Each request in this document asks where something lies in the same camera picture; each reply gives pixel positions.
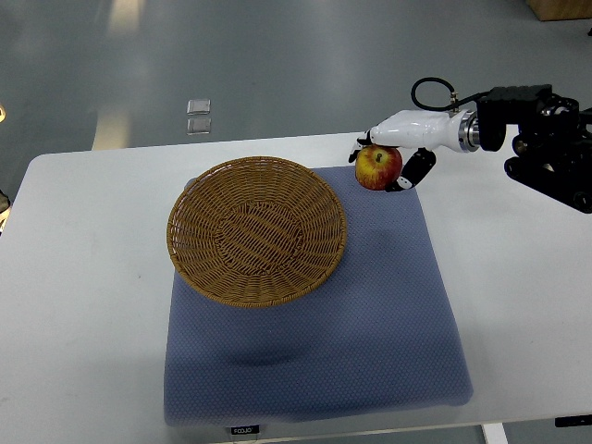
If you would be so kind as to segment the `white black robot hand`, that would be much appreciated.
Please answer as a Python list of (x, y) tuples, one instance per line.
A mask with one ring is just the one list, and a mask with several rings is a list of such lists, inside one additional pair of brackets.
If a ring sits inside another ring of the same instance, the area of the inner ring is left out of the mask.
[(437, 148), (456, 153), (472, 153), (480, 148), (477, 114), (468, 110), (400, 111), (357, 138), (348, 161), (355, 162), (360, 152), (373, 144), (414, 150), (400, 176), (386, 186), (387, 191), (406, 191), (420, 183), (435, 165)]

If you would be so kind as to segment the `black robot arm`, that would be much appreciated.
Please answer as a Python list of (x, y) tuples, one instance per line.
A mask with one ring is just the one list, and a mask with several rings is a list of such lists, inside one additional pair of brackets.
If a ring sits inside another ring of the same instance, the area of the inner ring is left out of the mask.
[(497, 87), (476, 100), (479, 141), (497, 152), (515, 125), (514, 156), (504, 163), (513, 179), (585, 214), (591, 212), (591, 111), (548, 84)]

